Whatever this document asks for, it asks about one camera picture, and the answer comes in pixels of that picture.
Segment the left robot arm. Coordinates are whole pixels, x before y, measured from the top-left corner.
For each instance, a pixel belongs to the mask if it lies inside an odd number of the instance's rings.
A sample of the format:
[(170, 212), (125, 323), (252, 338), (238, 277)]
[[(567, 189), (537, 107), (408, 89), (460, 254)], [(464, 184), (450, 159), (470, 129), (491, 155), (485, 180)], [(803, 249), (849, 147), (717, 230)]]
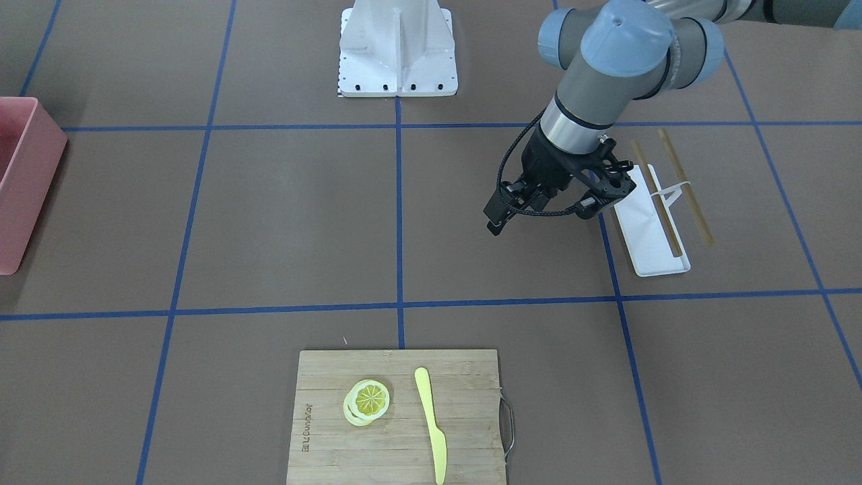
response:
[(496, 177), (484, 207), (500, 234), (515, 215), (594, 218), (636, 189), (633, 163), (607, 132), (635, 100), (708, 79), (723, 61), (721, 24), (860, 29), (859, 1), (609, 1), (555, 9), (541, 25), (542, 59), (564, 75), (523, 129), (521, 174)]

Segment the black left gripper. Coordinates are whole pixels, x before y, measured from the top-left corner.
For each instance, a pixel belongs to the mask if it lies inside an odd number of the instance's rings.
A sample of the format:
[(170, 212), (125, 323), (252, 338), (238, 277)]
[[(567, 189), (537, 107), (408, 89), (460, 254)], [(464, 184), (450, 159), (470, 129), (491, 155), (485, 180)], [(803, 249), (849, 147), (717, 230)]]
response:
[(513, 184), (499, 185), (484, 206), (484, 215), (488, 219), (486, 228), (493, 236), (499, 236), (517, 214), (532, 217), (586, 216), (586, 199), (563, 211), (544, 210), (558, 191), (566, 190), (572, 179), (582, 177), (586, 156), (571, 154), (554, 146), (535, 125), (527, 125), (515, 138), (505, 153), (502, 168), (526, 134), (531, 136), (521, 153), (521, 176)]

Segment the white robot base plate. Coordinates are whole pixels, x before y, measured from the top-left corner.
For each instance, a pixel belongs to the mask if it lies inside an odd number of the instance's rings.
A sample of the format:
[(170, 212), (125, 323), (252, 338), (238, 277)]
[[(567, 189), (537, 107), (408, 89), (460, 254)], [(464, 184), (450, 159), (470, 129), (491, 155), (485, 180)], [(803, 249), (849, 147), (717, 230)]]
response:
[(437, 1), (356, 1), (342, 10), (339, 33), (339, 96), (458, 92), (453, 17)]

